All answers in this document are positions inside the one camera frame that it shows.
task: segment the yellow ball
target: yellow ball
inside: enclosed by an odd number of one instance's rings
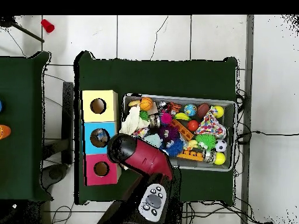
[[[221,152],[216,152],[216,160],[214,164],[222,165],[225,162],[225,155]]]
[[[215,115],[216,118],[221,118],[224,114],[224,109],[221,106],[215,106],[218,113]]]

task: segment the red ball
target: red ball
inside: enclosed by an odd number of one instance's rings
[[[196,131],[199,128],[199,123],[196,120],[190,120],[187,127],[189,131]]]

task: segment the soccer ball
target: soccer ball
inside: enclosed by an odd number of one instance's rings
[[[224,152],[227,149],[227,143],[224,140],[218,139],[215,148],[217,152]]]

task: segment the toy block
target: toy block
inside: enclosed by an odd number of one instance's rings
[[[117,134],[117,122],[84,123],[85,154],[107,154],[107,143]]]
[[[170,125],[176,127],[186,140],[189,141],[193,138],[194,135],[185,126],[183,126],[178,120],[173,119]]]
[[[118,98],[113,90],[83,90],[84,122],[117,121]]]
[[[203,161],[203,154],[201,152],[195,152],[195,151],[188,151],[185,150],[183,153],[178,154],[177,157],[189,159],[189,160],[197,160],[198,162]]]
[[[117,184],[121,167],[112,163],[106,154],[86,155],[86,186]]]

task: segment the green toy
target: green toy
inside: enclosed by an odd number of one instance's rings
[[[216,138],[214,135],[211,134],[197,135],[195,137],[195,140],[198,142],[199,146],[206,149],[207,151],[214,149],[216,145]]]
[[[148,113],[147,113],[147,111],[141,110],[141,111],[140,111],[140,114],[139,114],[139,117],[140,117],[142,120],[148,121]]]

